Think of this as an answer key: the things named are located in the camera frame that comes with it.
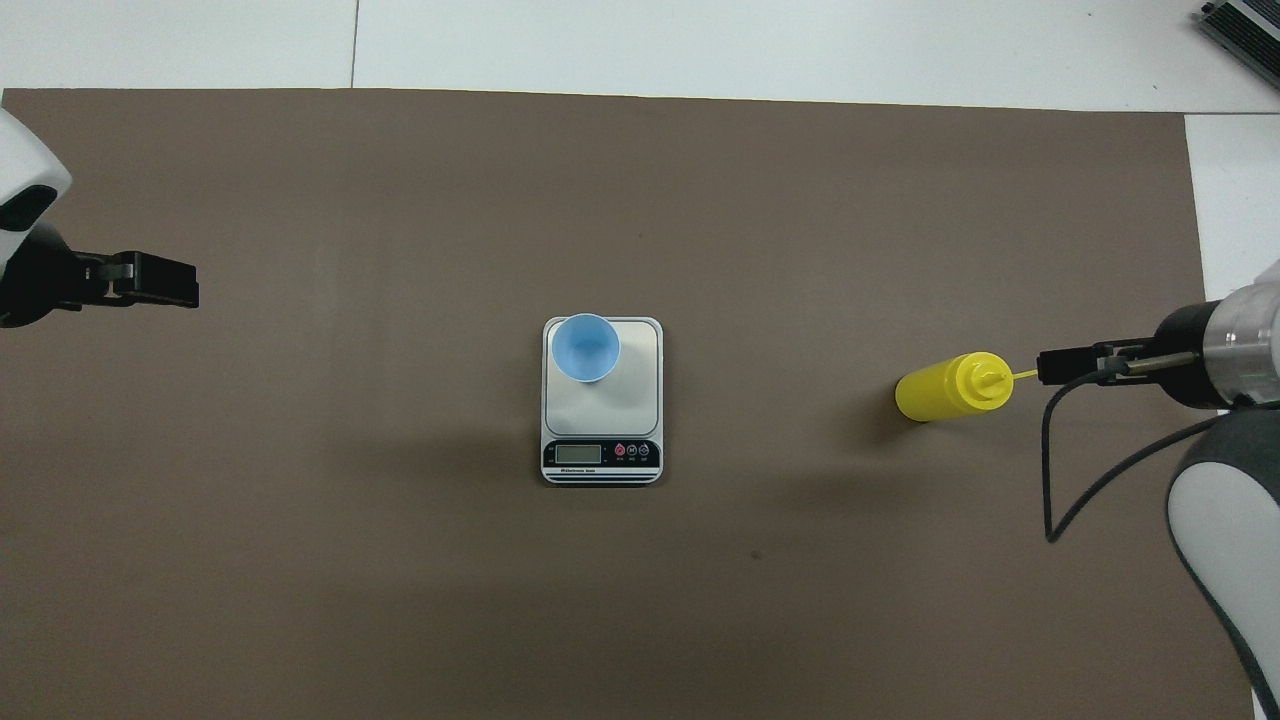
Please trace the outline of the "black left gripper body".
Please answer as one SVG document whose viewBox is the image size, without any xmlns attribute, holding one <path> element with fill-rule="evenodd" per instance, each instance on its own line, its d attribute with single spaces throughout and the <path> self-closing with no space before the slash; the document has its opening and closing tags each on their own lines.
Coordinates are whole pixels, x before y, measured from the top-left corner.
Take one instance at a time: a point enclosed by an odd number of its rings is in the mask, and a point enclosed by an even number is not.
<svg viewBox="0 0 1280 720">
<path fill-rule="evenodd" d="M 52 225 L 35 225 L 0 277 L 0 328 L 33 324 L 55 310 L 115 307 L 99 275 L 106 255 L 77 252 Z"/>
</svg>

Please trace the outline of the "yellow squeeze bottle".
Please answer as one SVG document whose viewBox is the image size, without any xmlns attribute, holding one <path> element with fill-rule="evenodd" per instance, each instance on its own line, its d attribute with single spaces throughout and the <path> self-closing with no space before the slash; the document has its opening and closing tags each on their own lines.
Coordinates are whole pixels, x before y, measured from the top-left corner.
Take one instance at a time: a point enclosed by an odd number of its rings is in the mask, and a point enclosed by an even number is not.
<svg viewBox="0 0 1280 720">
<path fill-rule="evenodd" d="M 1012 370 L 997 354 L 963 354 L 901 377 L 893 401 L 902 416 L 916 423 L 975 416 L 1001 409 L 1018 380 L 1037 375 L 1034 369 Z"/>
</svg>

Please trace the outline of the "grey finned metal device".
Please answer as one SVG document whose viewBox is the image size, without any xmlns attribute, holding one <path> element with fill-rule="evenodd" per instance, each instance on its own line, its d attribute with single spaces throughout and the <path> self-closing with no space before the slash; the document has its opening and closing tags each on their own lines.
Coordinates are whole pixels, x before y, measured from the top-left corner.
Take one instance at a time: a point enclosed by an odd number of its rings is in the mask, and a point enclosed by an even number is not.
<svg viewBox="0 0 1280 720">
<path fill-rule="evenodd" d="M 1280 0 L 1204 0 L 1198 27 L 1280 91 Z"/>
</svg>

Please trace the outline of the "light blue plastic cup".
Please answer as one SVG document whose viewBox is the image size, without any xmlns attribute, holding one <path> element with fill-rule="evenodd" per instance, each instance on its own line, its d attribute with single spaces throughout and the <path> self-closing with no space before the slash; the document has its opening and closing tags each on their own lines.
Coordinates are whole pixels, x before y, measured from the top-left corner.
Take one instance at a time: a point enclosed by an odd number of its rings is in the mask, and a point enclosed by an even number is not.
<svg viewBox="0 0 1280 720">
<path fill-rule="evenodd" d="M 620 355 L 617 329 L 608 319 L 590 313 L 567 316 L 550 338 L 552 361 L 563 375 L 579 383 L 594 383 L 609 375 Z"/>
</svg>

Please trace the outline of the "silver digital kitchen scale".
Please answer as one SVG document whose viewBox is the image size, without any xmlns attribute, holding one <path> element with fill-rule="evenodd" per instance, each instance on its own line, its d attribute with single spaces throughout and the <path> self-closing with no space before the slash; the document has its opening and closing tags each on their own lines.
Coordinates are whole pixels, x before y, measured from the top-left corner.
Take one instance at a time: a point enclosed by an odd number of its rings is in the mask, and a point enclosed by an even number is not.
<svg viewBox="0 0 1280 720">
<path fill-rule="evenodd" d="M 553 486 L 649 486 L 666 468 L 664 332 L 650 316 L 612 316 L 621 340 L 614 370 L 594 383 L 563 375 L 543 328 L 540 471 Z"/>
</svg>

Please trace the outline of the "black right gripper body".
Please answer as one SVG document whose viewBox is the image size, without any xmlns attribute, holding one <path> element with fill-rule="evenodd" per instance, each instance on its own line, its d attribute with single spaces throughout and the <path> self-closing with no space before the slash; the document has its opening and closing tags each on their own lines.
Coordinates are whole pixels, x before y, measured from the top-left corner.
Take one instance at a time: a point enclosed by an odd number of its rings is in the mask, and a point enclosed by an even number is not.
<svg viewBox="0 0 1280 720">
<path fill-rule="evenodd" d="M 1228 401 L 1210 380 L 1204 365 L 1204 332 L 1210 318 L 1219 307 L 1217 301 L 1193 304 L 1170 313 L 1155 329 L 1153 334 L 1139 338 L 1103 341 L 1098 343 L 1100 368 L 1108 375 L 1098 382 L 1108 386 L 1157 386 L 1171 400 L 1187 407 L 1203 410 L 1225 410 Z M 1193 354 L 1194 359 L 1180 366 L 1167 366 L 1137 374 L 1121 372 L 1117 361 L 1151 360 L 1175 354 Z"/>
</svg>

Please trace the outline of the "brown table mat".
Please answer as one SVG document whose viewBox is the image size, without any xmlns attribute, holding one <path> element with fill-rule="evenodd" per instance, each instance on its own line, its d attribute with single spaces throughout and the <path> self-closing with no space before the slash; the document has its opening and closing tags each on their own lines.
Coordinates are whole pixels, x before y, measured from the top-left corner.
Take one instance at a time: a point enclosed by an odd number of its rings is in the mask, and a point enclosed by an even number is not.
<svg viewBox="0 0 1280 720">
<path fill-rule="evenodd" d="M 1019 383 L 1204 286 L 1178 114 L 14 90 L 74 249 L 201 305 L 0 331 L 0 720 L 1251 720 L 1165 527 L 1056 544 Z M 666 468 L 540 471 L 553 316 L 664 332 Z"/>
</svg>

